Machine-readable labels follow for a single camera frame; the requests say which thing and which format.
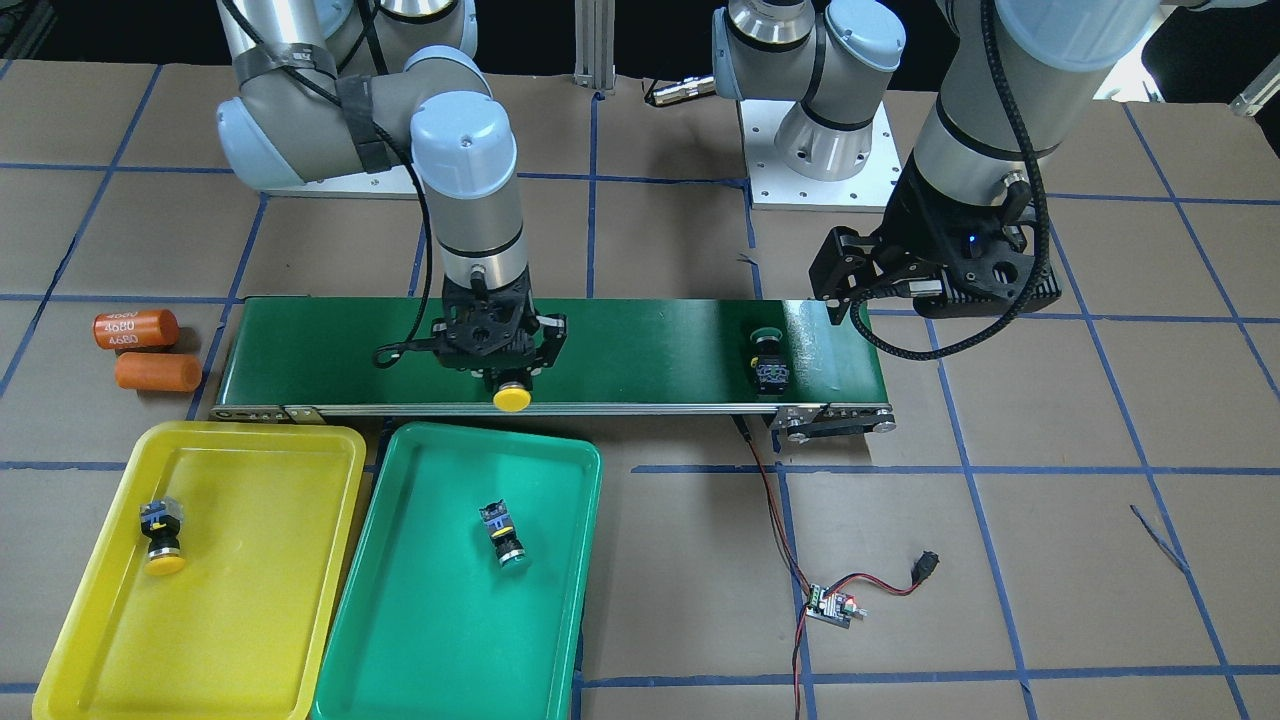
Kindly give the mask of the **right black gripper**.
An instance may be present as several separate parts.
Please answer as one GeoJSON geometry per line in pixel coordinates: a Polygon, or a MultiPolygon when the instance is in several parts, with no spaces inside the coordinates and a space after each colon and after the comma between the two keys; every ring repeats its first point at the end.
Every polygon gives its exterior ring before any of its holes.
{"type": "Polygon", "coordinates": [[[442,313],[431,324],[431,352],[443,366],[488,386],[531,386],[568,337],[566,315],[534,307],[529,281],[483,292],[445,281],[442,313]]]}

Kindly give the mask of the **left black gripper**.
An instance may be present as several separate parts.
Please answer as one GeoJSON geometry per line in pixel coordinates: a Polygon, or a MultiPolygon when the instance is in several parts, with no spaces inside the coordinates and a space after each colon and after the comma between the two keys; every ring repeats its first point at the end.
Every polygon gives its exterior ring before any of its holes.
{"type": "Polygon", "coordinates": [[[902,179],[873,233],[832,228],[808,270],[829,323],[859,318],[869,293],[910,299],[929,319],[1006,313],[1030,278],[1036,209],[1025,179],[997,200],[969,205],[923,179],[902,179]]]}

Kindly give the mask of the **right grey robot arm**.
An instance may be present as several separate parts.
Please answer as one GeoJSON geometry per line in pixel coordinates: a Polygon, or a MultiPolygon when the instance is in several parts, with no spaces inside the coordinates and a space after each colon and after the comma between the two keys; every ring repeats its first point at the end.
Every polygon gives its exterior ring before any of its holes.
{"type": "Polygon", "coordinates": [[[433,354],[502,395],[530,391],[567,340],[536,310],[524,240],[518,147],[474,60],[461,1],[376,10],[339,1],[223,1],[238,92],[216,110],[233,172],[260,191],[401,167],[413,186],[426,259],[443,263],[442,315],[416,313],[372,352],[388,369],[433,354]]]}

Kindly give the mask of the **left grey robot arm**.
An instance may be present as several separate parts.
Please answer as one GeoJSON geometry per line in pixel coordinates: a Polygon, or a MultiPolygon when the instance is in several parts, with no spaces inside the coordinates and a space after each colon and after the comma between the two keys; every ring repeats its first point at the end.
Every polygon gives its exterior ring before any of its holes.
{"type": "MultiPolygon", "coordinates": [[[[840,324],[859,304],[908,297],[928,318],[997,316],[1053,302],[1036,258],[1048,214],[1034,173],[1068,137],[1153,1],[942,1],[959,46],[876,232],[838,227],[810,265],[840,324]]],[[[864,143],[908,36],[878,1],[731,1],[712,20],[717,94],[791,104],[780,147],[813,167],[820,137],[864,143]]]]}

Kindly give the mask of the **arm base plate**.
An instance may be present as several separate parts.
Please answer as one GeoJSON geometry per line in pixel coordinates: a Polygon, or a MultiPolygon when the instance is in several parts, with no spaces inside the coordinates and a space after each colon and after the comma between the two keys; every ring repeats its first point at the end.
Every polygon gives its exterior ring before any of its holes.
{"type": "Polygon", "coordinates": [[[416,191],[403,167],[380,173],[355,173],[305,184],[264,190],[273,197],[293,199],[376,199],[413,201],[416,191]]]}
{"type": "Polygon", "coordinates": [[[765,210],[882,213],[902,163],[886,106],[869,126],[836,131],[797,102],[739,104],[753,205],[765,210]]]}

